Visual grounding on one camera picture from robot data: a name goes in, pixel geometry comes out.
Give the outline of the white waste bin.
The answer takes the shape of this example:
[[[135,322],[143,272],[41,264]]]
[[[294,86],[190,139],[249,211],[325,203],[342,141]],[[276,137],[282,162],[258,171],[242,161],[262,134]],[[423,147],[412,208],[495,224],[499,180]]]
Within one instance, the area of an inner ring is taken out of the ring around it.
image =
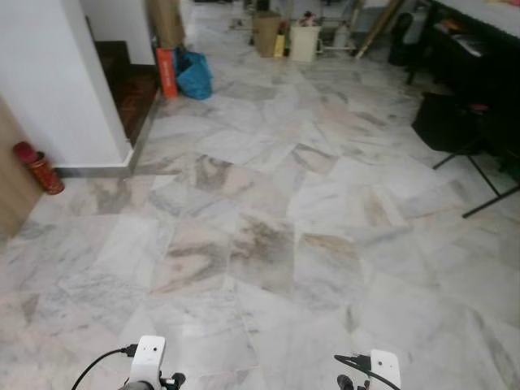
[[[315,59],[319,34],[319,26],[293,26],[290,28],[290,59],[293,62],[311,63]]]

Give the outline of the red cylindrical canister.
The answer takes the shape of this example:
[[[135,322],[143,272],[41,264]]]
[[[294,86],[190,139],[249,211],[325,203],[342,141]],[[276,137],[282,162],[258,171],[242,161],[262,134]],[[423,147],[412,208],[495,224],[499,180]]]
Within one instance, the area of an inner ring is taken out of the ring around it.
[[[29,142],[16,142],[12,146],[17,159],[27,168],[37,183],[41,186],[42,192],[49,194],[49,196],[56,196],[66,189],[62,182],[62,178],[57,174],[57,171],[51,166],[47,156],[41,151],[33,148]]]

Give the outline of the black desk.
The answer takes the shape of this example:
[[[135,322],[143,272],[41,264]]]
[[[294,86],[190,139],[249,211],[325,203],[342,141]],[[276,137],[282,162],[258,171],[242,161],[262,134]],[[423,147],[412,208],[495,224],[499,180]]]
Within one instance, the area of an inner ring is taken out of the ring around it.
[[[465,15],[449,0],[419,0],[427,17],[406,64],[412,83],[419,73],[468,101],[520,109],[520,41]]]

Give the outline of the wooden plank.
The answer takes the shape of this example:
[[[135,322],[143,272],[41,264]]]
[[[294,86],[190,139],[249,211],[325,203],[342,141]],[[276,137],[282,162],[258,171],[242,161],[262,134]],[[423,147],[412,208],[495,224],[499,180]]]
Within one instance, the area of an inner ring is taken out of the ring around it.
[[[364,40],[357,46],[356,51],[353,53],[354,59],[361,59],[375,41],[378,40],[380,34],[384,32],[387,26],[390,24],[391,19],[400,10],[401,5],[405,3],[405,0],[388,0],[386,7],[380,12],[378,18],[370,26],[367,31]]]

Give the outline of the blue plastic bag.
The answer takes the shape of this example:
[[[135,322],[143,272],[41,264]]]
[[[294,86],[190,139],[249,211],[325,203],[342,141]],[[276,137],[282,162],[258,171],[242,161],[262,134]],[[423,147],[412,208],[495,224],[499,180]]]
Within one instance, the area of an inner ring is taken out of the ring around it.
[[[212,96],[212,73],[206,57],[179,47],[174,51],[175,82],[180,93],[194,100]]]

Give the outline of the brown cardboard box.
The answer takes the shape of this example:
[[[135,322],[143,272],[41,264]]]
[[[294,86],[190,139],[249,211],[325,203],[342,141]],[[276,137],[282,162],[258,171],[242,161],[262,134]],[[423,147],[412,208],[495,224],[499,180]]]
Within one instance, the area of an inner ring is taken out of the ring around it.
[[[146,10],[160,48],[173,50],[184,42],[184,19],[180,4],[181,0],[146,0]]]

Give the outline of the dark wooden stairs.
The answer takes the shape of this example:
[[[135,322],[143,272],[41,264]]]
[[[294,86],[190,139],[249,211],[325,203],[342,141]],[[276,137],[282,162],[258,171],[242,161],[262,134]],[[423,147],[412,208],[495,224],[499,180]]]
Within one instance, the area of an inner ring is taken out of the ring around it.
[[[123,132],[134,146],[156,101],[158,70],[153,64],[130,63],[126,41],[95,41],[94,49],[114,97]]]

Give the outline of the black folding stool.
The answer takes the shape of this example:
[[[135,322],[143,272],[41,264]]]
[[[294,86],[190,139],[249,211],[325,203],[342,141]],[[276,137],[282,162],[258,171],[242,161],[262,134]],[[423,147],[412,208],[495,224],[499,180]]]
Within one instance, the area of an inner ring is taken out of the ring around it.
[[[487,183],[494,197],[464,213],[468,219],[520,190],[520,109],[468,101],[454,94],[424,93],[412,128],[428,148],[445,152],[435,170],[464,158]],[[500,190],[484,171],[478,156],[494,158],[501,174],[515,182]]]

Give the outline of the brown waste bin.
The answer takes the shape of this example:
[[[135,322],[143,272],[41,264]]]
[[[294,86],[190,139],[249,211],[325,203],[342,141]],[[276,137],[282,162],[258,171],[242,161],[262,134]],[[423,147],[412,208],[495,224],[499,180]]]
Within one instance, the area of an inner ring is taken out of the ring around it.
[[[274,11],[257,11],[252,18],[252,42],[260,57],[272,57],[281,25],[281,15]]]

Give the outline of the brown wooden panel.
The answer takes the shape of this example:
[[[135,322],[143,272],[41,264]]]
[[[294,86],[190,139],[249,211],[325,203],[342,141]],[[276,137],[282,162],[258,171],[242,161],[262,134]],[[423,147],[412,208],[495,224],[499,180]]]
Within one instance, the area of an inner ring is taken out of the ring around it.
[[[41,186],[15,156],[14,146],[23,141],[28,138],[0,97],[0,237],[18,234],[42,195]]]

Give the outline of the orange flat box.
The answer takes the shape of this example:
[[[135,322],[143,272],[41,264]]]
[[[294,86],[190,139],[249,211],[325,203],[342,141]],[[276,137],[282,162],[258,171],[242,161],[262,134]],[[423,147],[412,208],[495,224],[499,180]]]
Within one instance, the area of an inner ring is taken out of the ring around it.
[[[162,95],[166,100],[174,100],[179,96],[176,82],[175,53],[172,50],[156,48],[155,57]]]

